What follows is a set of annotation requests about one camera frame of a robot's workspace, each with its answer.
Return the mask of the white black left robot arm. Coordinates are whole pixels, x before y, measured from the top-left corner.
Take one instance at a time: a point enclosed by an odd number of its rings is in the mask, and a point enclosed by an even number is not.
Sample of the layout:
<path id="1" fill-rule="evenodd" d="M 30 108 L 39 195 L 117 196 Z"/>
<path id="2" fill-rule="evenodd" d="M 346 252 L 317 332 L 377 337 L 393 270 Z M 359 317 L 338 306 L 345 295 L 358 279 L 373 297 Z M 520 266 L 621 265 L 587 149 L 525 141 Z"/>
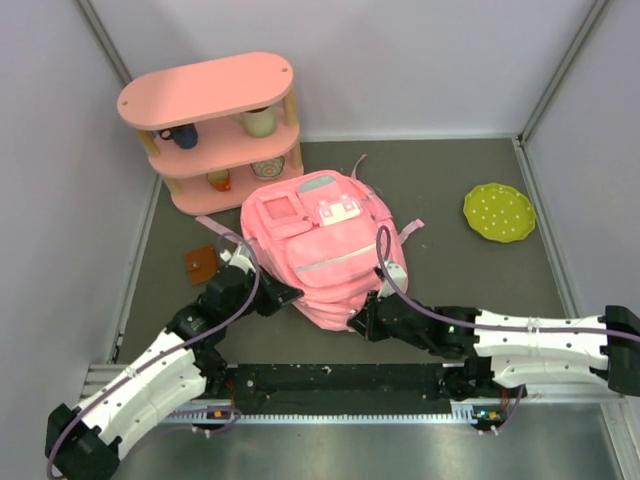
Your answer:
<path id="1" fill-rule="evenodd" d="M 223 268 L 114 380 L 75 407 L 61 404 L 50 413 L 48 478 L 111 478 L 132 447 L 178 407 L 224 390 L 227 363 L 216 346 L 231 323 L 253 312 L 270 316 L 302 295 L 261 267 Z"/>

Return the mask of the pink student backpack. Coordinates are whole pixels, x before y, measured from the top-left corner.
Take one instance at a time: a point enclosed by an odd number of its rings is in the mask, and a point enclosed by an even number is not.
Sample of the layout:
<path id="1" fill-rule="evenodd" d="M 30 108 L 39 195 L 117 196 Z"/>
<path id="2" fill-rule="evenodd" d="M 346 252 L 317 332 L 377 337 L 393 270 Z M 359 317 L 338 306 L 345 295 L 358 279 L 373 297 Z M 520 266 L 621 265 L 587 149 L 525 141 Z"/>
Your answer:
<path id="1" fill-rule="evenodd" d="M 328 331 L 352 331 L 348 320 L 380 285 L 380 257 L 407 272 L 403 245 L 424 225 L 416 219 L 397 229 L 372 188 L 334 170 L 257 189 L 241 206 L 240 224 L 257 267 L 303 290 L 293 306 Z"/>

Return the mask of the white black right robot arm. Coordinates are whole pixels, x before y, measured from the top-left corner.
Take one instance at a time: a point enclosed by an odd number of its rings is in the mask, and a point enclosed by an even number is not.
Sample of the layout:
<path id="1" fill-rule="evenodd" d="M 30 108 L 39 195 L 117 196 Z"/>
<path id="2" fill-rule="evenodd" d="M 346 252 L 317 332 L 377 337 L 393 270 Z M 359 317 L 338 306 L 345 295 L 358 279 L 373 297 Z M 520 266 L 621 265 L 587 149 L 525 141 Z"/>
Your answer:
<path id="1" fill-rule="evenodd" d="M 368 294 L 348 325 L 463 362 L 444 388 L 461 398 L 527 384 L 601 384 L 639 394 L 639 318 L 624 306 L 581 318 L 518 317 L 473 307 L 427 307 L 406 295 Z"/>

